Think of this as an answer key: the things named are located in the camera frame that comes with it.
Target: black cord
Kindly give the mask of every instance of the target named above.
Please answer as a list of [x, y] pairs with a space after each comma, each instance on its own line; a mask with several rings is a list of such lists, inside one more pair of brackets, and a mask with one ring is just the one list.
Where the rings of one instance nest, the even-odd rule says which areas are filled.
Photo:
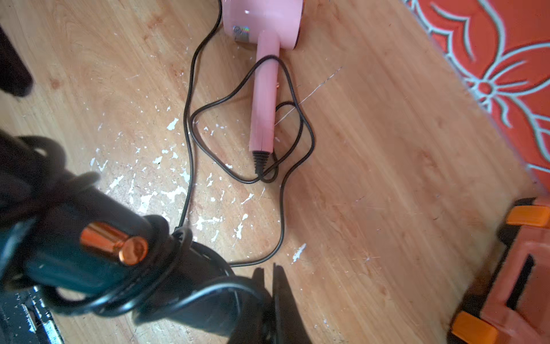
[[[269, 254], [264, 256], [263, 258], [255, 259], [255, 260], [252, 260], [252, 261], [238, 261], [238, 262], [229, 263], [229, 265], [231, 267], [251, 266], [251, 265], [261, 264], [261, 263], [264, 263], [265, 261], [268, 261], [271, 257], [273, 257], [277, 253], [277, 251], [279, 251], [279, 249], [281, 248], [281, 246], [283, 244], [284, 231], [285, 231], [284, 203], [283, 203], [284, 188], [285, 188], [285, 186], [287, 184], [287, 181], [288, 181], [288, 178], [290, 177], [292, 172], [294, 172], [294, 170], [296, 170], [298, 168], [298, 166], [300, 166], [302, 163], [304, 163], [304, 161], [306, 161], [307, 158], [309, 158], [310, 155], [313, 153], [313, 150], [315, 148], [315, 136], [314, 136], [313, 130], [311, 129], [311, 125], [307, 121], [307, 118], [305, 117], [305, 115], [303, 114], [303, 112], [300, 108], [300, 103], [298, 102], [298, 100], [296, 98], [296, 93], [294, 91], [294, 87], [292, 85], [292, 80], [290, 78], [290, 73], [288, 72], [287, 66], [284, 64], [284, 62], [280, 58], [278, 58], [275, 55], [265, 56], [265, 57], [261, 58], [260, 60], [258, 60], [254, 64], [254, 66], [250, 69], [250, 71], [247, 73], [247, 75], [244, 77], [244, 79], [241, 81], [241, 83], [233, 90], [233, 92], [231, 92], [229, 95], [227, 95], [226, 97], [224, 97], [224, 98], [222, 98], [218, 101], [215, 101], [215, 102], [212, 102], [212, 103], [209, 103], [209, 104], [206, 104], [206, 105], [200, 107], [198, 110], [196, 110], [191, 115], [191, 117], [189, 117], [189, 112], [190, 112], [190, 107], [191, 107], [191, 99], [193, 98], [193, 88], [194, 88], [194, 81], [195, 81], [194, 80], [195, 79], [195, 64], [196, 64], [196, 61], [198, 59], [198, 56], [199, 56], [200, 52], [206, 46], [206, 44], [212, 39], [212, 37], [214, 37], [214, 35], [216, 34], [216, 31], [217, 31], [217, 29], [220, 25], [220, 22], [221, 22], [221, 19], [222, 19], [222, 2], [221, 2], [221, 0], [218, 0], [218, 6], [219, 6], [218, 19], [216, 20], [216, 23], [215, 23], [214, 27], [212, 28], [212, 30], [210, 31], [210, 33], [202, 40], [202, 42], [199, 44], [199, 46], [195, 50], [195, 53], [193, 54], [193, 58], [191, 60], [191, 71], [189, 73], [189, 89], [188, 89], [187, 100], [185, 102], [185, 108], [184, 108], [184, 112], [183, 112], [183, 127], [184, 127], [184, 131], [185, 131], [184, 135], [185, 135], [185, 141], [187, 143], [187, 148], [188, 148], [188, 153], [189, 153], [189, 166], [190, 166], [190, 173], [189, 174], [190, 174], [190, 178], [189, 178], [188, 192], [187, 192], [187, 196], [185, 198], [185, 204], [184, 204], [183, 211], [181, 213], [181, 218], [180, 218], [180, 221], [179, 221], [179, 227], [183, 227], [185, 217], [186, 217], [187, 211], [189, 209], [189, 203], [191, 201], [191, 195], [193, 193], [194, 184], [195, 184], [195, 182], [194, 182], [194, 180], [195, 180], [195, 164], [194, 164], [194, 161], [193, 161], [193, 148], [191, 147], [191, 140], [189, 138], [189, 134], [191, 134], [191, 136], [193, 138], [193, 141], [196, 143], [196, 145], [207, 156], [209, 156], [222, 170], [224, 170], [233, 179], [235, 179], [236, 181], [238, 181], [240, 183], [243, 183], [243, 184], [254, 184], [254, 183], [257, 183], [259, 181], [263, 181], [264, 183], [274, 182], [277, 179], [277, 176], [278, 176], [278, 167], [279, 167], [279, 165], [283, 161], [285, 161], [290, 156], [290, 154], [292, 154], [292, 152], [294, 151], [294, 149], [298, 145], [298, 142], [300, 141], [300, 138], [302, 136], [304, 124], [306, 125], [306, 128], [309, 131], [310, 136], [311, 136], [311, 147], [310, 147], [309, 151], [297, 163], [295, 163], [288, 170], [288, 172], [285, 174], [285, 176], [283, 178], [283, 181], [281, 182], [281, 185], [280, 185], [280, 192], [279, 192], [280, 237], [279, 237], [279, 242], [277, 243], [275, 248]], [[300, 115], [300, 128], [298, 130], [296, 140], [294, 141], [294, 143], [292, 144], [290, 149], [287, 151], [287, 153], [281, 159], [277, 159], [277, 155], [275, 154], [275, 152], [273, 152], [273, 154], [272, 154], [273, 164], [271, 166], [269, 166], [263, 172], [262, 175], [258, 175], [254, 179], [244, 179], [243, 177], [241, 177], [241, 176], [235, 174], [234, 172], [232, 172], [227, 166], [225, 166], [225, 164], [212, 151], [210, 151], [210, 149], [208, 147], [206, 147], [204, 142], [200, 139], [200, 136], [195, 133], [195, 128], [194, 128], [193, 124], [195, 123], [195, 118], [201, 112], [203, 112], [203, 111], [205, 111], [205, 110], [207, 110], [211, 107], [220, 105], [220, 104], [230, 100], [231, 98], [233, 98], [233, 96], [235, 96], [243, 88], [243, 86], [246, 84], [246, 82], [253, 75], [254, 71], [262, 63], [264, 63], [265, 61], [270, 60], [270, 59], [276, 60], [279, 63], [279, 65], [281, 66], [281, 68], [283, 69], [283, 72], [286, 76], [286, 79], [287, 79], [287, 82], [288, 82], [288, 85], [289, 85], [289, 88], [290, 88], [290, 94], [292, 96], [292, 101], [285, 101], [285, 102], [282, 102], [279, 105], [277, 105], [276, 111], [278, 111], [281, 107], [283, 107], [285, 105], [293, 105], [296, 108], [298, 114]], [[272, 171], [274, 172], [273, 177], [271, 177], [269, 179], [266, 179], [265, 176], [268, 175]]]
[[[36, 159], [29, 160], [30, 165], [33, 170], [42, 172], [35, 182], [39, 187], [42, 185], [44, 187], [41, 190], [38, 188], [33, 190], [34, 196], [0, 209], [0, 227], [10, 227], [28, 219], [37, 219], [39, 222], [43, 213], [71, 201], [81, 192], [92, 188], [99, 178], [95, 172], [81, 176], [72, 176], [68, 173], [64, 167], [65, 153], [61, 146], [51, 139], [22, 136], [20, 140], [36, 156]], [[42, 150], [44, 156], [36, 152], [37, 149]], [[186, 308], [200, 300], [226, 292], [235, 295], [238, 314], [242, 312], [241, 293], [257, 298], [264, 306], [271, 304], [271, 296], [263, 286], [247, 277], [234, 276], [233, 270], [221, 256], [212, 249], [193, 242], [189, 229], [181, 232], [179, 240], [169, 240], [171, 237], [168, 223], [162, 216], [148, 215], [145, 216], [145, 220], [154, 229], [153, 244], [145, 260], [133, 268], [121, 283], [78, 301], [63, 297], [56, 286], [37, 284], [45, 303], [54, 312], [71, 316], [94, 312], [99, 316], [113, 317], [137, 310], [135, 313], [137, 324], [152, 321], [152, 319], [158, 320], [176, 312], [184, 312]], [[13, 249], [17, 250], [18, 245], [14, 245]], [[211, 264], [223, 271], [226, 276], [206, 281], [196, 286], [191, 293], [165, 306], [141, 308], [191, 250], [210, 260]]]

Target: cord strain relief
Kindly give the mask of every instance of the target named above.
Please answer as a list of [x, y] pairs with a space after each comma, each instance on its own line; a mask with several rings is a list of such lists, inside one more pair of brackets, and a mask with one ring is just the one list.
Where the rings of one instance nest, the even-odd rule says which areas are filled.
[[254, 167], [256, 174], [263, 177], [263, 171], [266, 169], [267, 159], [270, 157], [268, 152], [255, 150], [252, 152], [254, 157]]

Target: red rug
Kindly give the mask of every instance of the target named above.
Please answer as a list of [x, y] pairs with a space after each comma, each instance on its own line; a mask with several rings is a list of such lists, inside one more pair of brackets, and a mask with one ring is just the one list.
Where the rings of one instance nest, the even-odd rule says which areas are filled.
[[550, 190], [550, 2], [404, 0]]

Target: hair dryer label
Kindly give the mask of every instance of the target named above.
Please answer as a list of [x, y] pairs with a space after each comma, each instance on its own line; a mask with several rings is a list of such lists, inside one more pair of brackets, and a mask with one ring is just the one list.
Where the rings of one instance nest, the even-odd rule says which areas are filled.
[[250, 42], [249, 40], [250, 29], [247, 26], [233, 25], [233, 39], [239, 42]]

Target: hair dryer handle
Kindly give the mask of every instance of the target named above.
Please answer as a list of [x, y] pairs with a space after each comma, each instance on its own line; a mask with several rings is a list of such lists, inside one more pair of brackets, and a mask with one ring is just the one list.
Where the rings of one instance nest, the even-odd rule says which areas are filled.
[[[256, 61], [267, 55], [279, 56], [280, 48], [281, 40], [276, 32], [262, 31], [258, 37]], [[278, 69], [277, 61], [267, 60], [256, 70], [250, 122], [250, 151], [273, 152]]]

